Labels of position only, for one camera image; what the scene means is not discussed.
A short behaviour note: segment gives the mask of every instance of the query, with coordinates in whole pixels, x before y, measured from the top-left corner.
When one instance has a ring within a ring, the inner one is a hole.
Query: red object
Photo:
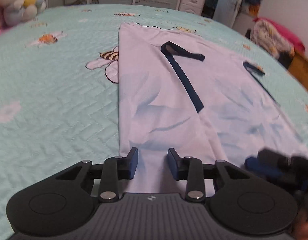
[[[253,21],[257,22],[259,20],[265,20],[268,21],[269,23],[271,23],[276,29],[277,31],[286,39],[288,40],[291,44],[294,45],[294,48],[297,49],[300,52],[305,53],[305,46],[303,44],[303,42],[300,40],[300,38],[298,38],[294,33],[292,33],[289,29],[287,29],[286,27],[284,27],[283,25],[278,24],[277,22],[274,22],[270,19],[264,18],[264,17],[257,17],[255,18]]]

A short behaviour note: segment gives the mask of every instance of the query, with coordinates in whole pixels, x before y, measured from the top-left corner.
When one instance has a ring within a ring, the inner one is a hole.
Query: quilted bedspread
[[[0,35],[0,239],[9,198],[83,159],[118,154],[118,85],[87,62],[118,45],[122,22],[193,32],[264,70],[259,80],[308,146],[308,93],[258,46],[210,19],[169,9],[91,5],[48,9]]]

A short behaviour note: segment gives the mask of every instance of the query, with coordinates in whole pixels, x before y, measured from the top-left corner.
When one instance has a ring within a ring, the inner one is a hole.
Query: circular pad
[[[90,195],[72,181],[41,181],[16,193],[6,206],[14,231],[57,236],[84,225],[94,211]]]
[[[55,193],[46,193],[37,195],[30,200],[29,206],[32,211],[42,214],[51,215],[61,211],[67,204],[67,199],[62,195]]]
[[[223,225],[255,236],[283,231],[297,214],[289,193],[261,179],[231,180],[211,198],[210,209]]]

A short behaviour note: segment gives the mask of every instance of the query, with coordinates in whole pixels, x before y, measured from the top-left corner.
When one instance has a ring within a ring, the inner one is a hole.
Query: wall
[[[232,29],[245,36],[247,30],[252,29],[255,25],[253,19],[254,16],[250,16],[246,13],[240,12],[235,19]]]
[[[262,0],[260,17],[267,17],[295,33],[308,57],[308,0]]]

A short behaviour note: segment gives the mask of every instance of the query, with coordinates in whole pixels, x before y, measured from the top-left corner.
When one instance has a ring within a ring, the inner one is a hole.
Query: wooden furniture
[[[288,71],[303,85],[308,91],[308,58],[295,51],[293,61]]]
[[[181,0],[179,11],[201,15],[205,0]]]

